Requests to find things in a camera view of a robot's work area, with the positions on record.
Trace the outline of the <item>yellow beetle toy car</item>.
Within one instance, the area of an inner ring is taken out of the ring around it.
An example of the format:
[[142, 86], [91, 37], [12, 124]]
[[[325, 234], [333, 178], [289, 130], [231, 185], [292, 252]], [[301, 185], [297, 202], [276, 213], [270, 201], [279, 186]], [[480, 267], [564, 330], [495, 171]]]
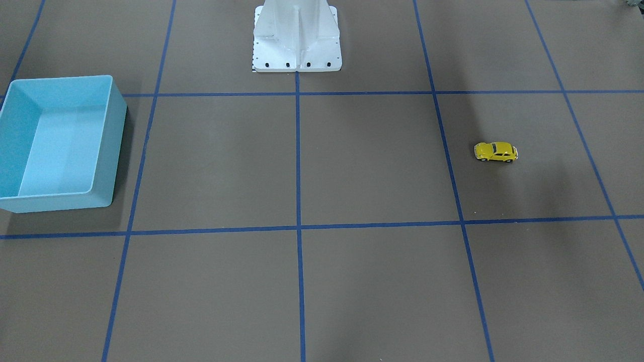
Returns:
[[518, 150], [508, 142], [480, 142], [473, 147], [474, 156], [481, 162], [496, 161], [512, 163], [518, 159]]

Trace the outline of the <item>brown table mat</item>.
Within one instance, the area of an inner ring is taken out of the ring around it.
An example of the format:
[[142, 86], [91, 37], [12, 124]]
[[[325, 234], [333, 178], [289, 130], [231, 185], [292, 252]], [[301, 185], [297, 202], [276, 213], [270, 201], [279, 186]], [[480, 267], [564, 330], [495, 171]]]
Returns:
[[642, 361], [638, 9], [333, 1], [260, 74], [260, 4], [2, 1], [2, 95], [127, 102], [110, 206], [2, 211], [2, 361]]

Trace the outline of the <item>light blue plastic bin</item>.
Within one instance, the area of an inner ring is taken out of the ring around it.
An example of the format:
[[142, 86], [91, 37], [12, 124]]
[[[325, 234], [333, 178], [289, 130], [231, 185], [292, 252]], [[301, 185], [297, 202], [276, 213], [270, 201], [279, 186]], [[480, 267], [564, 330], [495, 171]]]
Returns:
[[110, 75], [10, 82], [1, 116], [2, 209], [109, 206], [126, 111]]

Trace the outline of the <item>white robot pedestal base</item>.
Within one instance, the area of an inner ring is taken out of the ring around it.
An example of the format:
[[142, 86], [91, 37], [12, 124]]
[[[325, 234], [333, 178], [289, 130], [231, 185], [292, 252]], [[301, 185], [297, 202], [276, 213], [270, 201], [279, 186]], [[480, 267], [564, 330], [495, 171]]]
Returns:
[[254, 21], [253, 71], [341, 70], [338, 10], [327, 1], [266, 1]]

